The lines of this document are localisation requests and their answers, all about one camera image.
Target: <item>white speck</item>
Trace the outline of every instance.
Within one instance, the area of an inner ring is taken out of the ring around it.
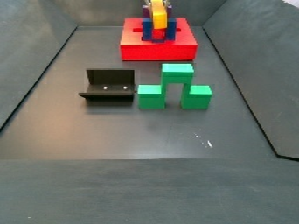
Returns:
[[[213,148],[213,145],[211,145],[211,141],[209,140],[209,145],[210,145],[210,147]]]
[[[278,113],[277,118],[279,118],[279,116],[283,114],[283,112]]]

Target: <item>gray surface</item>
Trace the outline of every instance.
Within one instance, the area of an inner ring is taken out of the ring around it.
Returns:
[[[0,128],[76,25],[47,0],[0,0]]]
[[[6,224],[297,224],[299,164],[0,161]]]
[[[87,68],[134,68],[135,84],[161,83],[161,62],[123,62],[121,27],[79,28],[0,134],[0,158],[274,158],[230,73],[201,27],[194,84],[209,84],[209,110],[182,110],[183,85],[167,108],[103,107],[79,97]]]
[[[142,17],[145,0],[52,0],[79,25],[123,25],[125,18]],[[174,0],[174,15],[203,25],[227,0]]]
[[[279,155],[299,158],[299,10],[227,1],[205,29]]]

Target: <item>toy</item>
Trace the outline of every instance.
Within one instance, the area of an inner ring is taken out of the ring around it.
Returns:
[[[122,60],[194,60],[198,43],[186,18],[174,18],[169,1],[146,1],[143,18],[127,18]]]
[[[211,87],[193,85],[193,64],[163,64],[162,85],[139,85],[141,109],[165,109],[167,85],[182,83],[182,108],[207,109],[211,102]]]

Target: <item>red platform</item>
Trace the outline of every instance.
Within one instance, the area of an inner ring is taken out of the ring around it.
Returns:
[[[122,60],[194,60],[198,43],[186,18],[178,18],[175,41],[142,41],[143,19],[127,18],[121,40]]]

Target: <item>gray wall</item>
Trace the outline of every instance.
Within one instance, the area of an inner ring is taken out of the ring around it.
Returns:
[[[0,128],[76,24],[47,0],[0,0]]]
[[[277,153],[299,158],[299,10],[229,0],[205,29]]]
[[[52,0],[79,25],[123,25],[125,18],[142,17],[143,0]],[[203,25],[227,0],[173,0],[177,17]]]

